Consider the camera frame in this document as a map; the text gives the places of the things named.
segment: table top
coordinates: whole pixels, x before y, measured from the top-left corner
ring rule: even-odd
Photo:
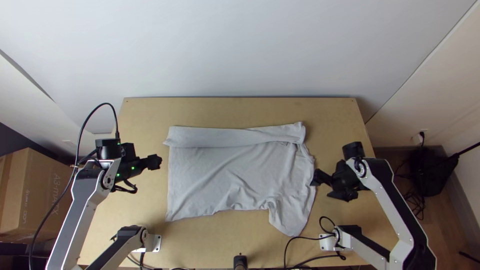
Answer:
[[[363,119],[354,98],[317,97],[149,97],[125,98],[118,116],[122,142],[134,143],[136,155],[162,157],[161,169],[145,170],[130,179],[137,194],[115,192],[96,209],[78,263],[93,262],[123,226],[145,226],[162,235],[160,252],[146,253],[144,264],[157,268],[232,268],[233,257],[242,253],[251,268],[283,267],[284,249],[290,239],[269,223],[268,210],[221,211],[212,216],[166,222],[169,148],[163,145],[170,126],[245,129],[301,121],[306,127],[305,144],[316,168],[328,174],[343,158],[342,146],[360,141],[367,157],[373,157]],[[337,225],[359,225],[363,234],[391,250],[397,236],[371,191],[344,202],[327,197],[331,188],[321,185],[301,236],[317,238],[323,233],[320,216]],[[287,265],[331,255],[318,241],[296,239],[287,251]],[[354,252],[314,260],[311,267],[364,265]],[[122,266],[134,266],[127,259]]]

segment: white wall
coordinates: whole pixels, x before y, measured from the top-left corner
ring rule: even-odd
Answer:
[[[477,1],[410,79],[366,124],[375,147],[427,145],[448,154],[480,141],[480,3]],[[480,223],[480,149],[460,157],[455,174]]]
[[[447,154],[451,155],[480,141],[480,123],[471,126],[443,144]],[[480,223],[480,147],[460,156],[455,174],[465,192],[475,217]]]
[[[75,154],[80,127],[2,56],[0,97],[0,122],[57,154]],[[95,148],[94,140],[90,132],[83,133],[81,155]]]
[[[473,2],[4,0],[0,49],[77,125],[141,96],[353,96],[367,120]]]

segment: power outlet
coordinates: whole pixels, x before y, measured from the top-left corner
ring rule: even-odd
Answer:
[[[411,140],[413,141],[413,144],[416,146],[421,145],[424,142],[425,138],[427,137],[427,131],[428,131],[427,128],[420,129],[420,131],[411,138]],[[423,135],[425,136],[425,138],[423,138],[420,135],[420,132],[423,132]]]

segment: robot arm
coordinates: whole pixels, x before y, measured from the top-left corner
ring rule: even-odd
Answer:
[[[384,159],[365,158],[361,142],[343,147],[332,176],[317,169],[312,185],[326,183],[332,187],[329,197],[350,201],[357,191],[370,189],[398,235],[390,251],[362,234],[357,225],[336,226],[335,237],[320,240],[322,250],[354,251],[379,270],[436,269],[437,259],[428,245],[427,235],[393,183],[393,172]]]
[[[141,174],[145,168],[159,169],[162,163],[162,158],[156,154],[140,159],[132,143],[121,144],[119,139],[99,139],[96,146],[99,160],[87,161],[75,175],[71,188],[73,201],[48,259],[48,270],[80,269],[77,261],[97,206],[110,192],[136,193],[136,186],[128,179]],[[133,189],[116,185],[119,182]],[[160,235],[148,234],[144,227],[123,227],[116,237],[117,241],[88,269],[116,269],[134,250],[158,252],[160,249]]]

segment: cardboard box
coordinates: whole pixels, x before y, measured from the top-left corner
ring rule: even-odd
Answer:
[[[65,189],[72,170],[30,148],[0,157],[0,242],[29,244]],[[67,191],[43,225],[37,241],[57,237],[71,203],[72,194]]]

